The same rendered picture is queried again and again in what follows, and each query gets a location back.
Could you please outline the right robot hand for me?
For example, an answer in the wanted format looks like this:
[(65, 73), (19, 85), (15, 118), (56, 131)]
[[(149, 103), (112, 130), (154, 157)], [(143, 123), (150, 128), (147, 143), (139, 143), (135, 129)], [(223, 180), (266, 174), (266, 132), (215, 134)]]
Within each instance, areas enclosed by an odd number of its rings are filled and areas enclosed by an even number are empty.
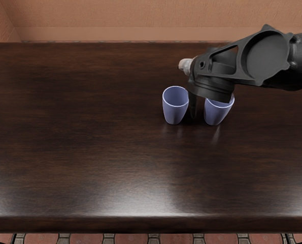
[[(178, 64), (178, 69), (181, 70), (187, 77), (190, 76), (190, 68), (192, 64), (193, 59), (192, 58), (184, 58), (179, 61)], [(196, 118), (196, 103), (197, 103), (197, 98), (196, 95), (194, 95), (192, 92), (188, 90), (188, 97), (189, 97), (189, 110), (190, 110), (190, 116), (192, 119)]]

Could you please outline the lavender blue plastic cup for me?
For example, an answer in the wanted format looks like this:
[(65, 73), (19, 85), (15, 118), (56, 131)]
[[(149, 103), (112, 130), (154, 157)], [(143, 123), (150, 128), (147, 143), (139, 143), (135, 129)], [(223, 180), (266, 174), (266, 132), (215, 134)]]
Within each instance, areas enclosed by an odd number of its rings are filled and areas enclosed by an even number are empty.
[(181, 86), (170, 86), (162, 93), (165, 121), (177, 125), (183, 119), (189, 105), (188, 91)]
[(235, 101), (234, 94), (228, 103), (206, 98), (204, 104), (204, 119), (211, 126), (219, 125), (230, 112)]

